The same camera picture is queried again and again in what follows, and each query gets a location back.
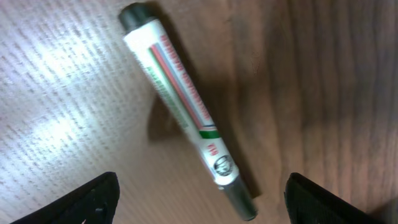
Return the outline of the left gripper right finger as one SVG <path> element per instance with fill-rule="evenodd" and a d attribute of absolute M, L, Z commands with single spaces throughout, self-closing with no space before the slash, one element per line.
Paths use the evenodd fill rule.
<path fill-rule="evenodd" d="M 380 222 L 297 172 L 290 174 L 284 198 L 290 222 L 293 224 Z"/>

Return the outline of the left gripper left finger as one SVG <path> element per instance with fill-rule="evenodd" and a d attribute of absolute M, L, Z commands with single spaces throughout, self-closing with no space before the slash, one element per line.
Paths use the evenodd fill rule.
<path fill-rule="evenodd" d="M 119 197 L 116 173 L 105 172 L 12 224 L 112 224 Z"/>

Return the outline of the black whiteboard marker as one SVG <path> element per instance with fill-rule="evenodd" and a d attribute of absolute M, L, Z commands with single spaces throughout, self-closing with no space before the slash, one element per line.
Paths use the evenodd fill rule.
<path fill-rule="evenodd" d="M 240 218 L 253 220 L 257 208 L 163 24 L 146 2 L 119 13 L 124 41 L 160 98 L 195 146 L 214 183 Z"/>

